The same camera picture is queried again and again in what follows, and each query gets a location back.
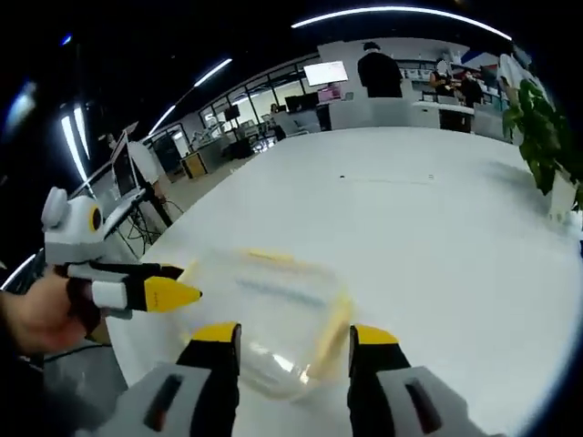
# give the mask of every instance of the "window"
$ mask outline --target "window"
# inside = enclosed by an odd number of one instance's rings
[[[217,118],[215,118],[214,114],[212,113],[211,107],[205,107],[203,110],[201,110],[200,116],[204,122],[204,127],[211,127],[217,124]]]
[[[184,137],[184,132],[180,128],[180,126],[176,126],[168,131],[168,134],[172,137],[176,148],[179,150],[180,157],[184,158],[185,156],[190,153],[189,151],[189,142]]]
[[[251,103],[255,107],[260,121],[263,121],[262,116],[269,115],[271,113],[271,105],[275,104],[275,95],[271,91],[267,77],[252,81],[247,85],[247,89],[251,95]]]
[[[226,121],[227,119],[225,118],[225,110],[230,107],[226,97],[217,100],[212,104],[212,107],[215,109],[217,119],[219,122],[222,122],[221,130],[223,132],[229,132],[230,130],[237,128],[237,122],[235,120]]]
[[[233,106],[239,107],[240,115],[237,117],[239,126],[241,126],[243,123],[247,123],[248,121],[251,121],[253,124],[257,124],[257,118],[253,112],[253,107],[251,106],[249,96],[245,92],[245,88],[239,88],[236,91],[231,92],[229,94],[229,100]]]
[[[270,73],[271,84],[280,105],[286,105],[285,97],[303,96],[300,75],[294,66],[286,66]]]

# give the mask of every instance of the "office chair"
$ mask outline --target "office chair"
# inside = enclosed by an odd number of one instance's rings
[[[298,135],[309,134],[306,129],[300,128],[295,120],[287,112],[278,112],[273,114],[275,124],[281,127],[286,137],[297,137]]]

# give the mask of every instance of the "desk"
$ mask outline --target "desk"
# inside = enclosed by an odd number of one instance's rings
[[[180,163],[189,178],[196,178],[212,173],[228,160],[223,150],[229,145],[227,136],[221,136],[208,143],[199,145],[193,153],[185,156]]]
[[[394,333],[485,432],[517,435],[554,390],[583,303],[578,233],[551,228],[541,198],[518,150],[500,141],[413,127],[322,132],[237,170],[143,260],[186,266],[212,245],[330,266],[356,321]],[[178,356],[172,322],[108,318],[128,384]],[[317,402],[296,404],[240,385],[233,435],[351,436],[347,385],[343,374]]]

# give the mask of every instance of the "plastic container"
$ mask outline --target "plastic container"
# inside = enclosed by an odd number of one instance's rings
[[[240,380],[255,391],[298,399],[337,374],[353,304],[332,271],[257,250],[212,252],[179,281],[203,293],[174,314],[185,341],[205,324],[239,322]]]

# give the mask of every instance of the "white shirt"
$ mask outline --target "white shirt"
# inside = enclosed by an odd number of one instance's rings
[[[542,92],[543,97],[550,102],[547,91],[540,83],[537,77],[534,77],[528,70],[523,68],[518,61],[516,61],[512,56],[501,55],[500,56],[500,67],[498,68],[498,78],[505,77],[508,84],[516,89],[520,88],[520,82],[522,79],[528,79],[533,82]]]
[[[159,179],[156,161],[146,146],[137,141],[130,141],[128,153],[146,182],[153,184]]]

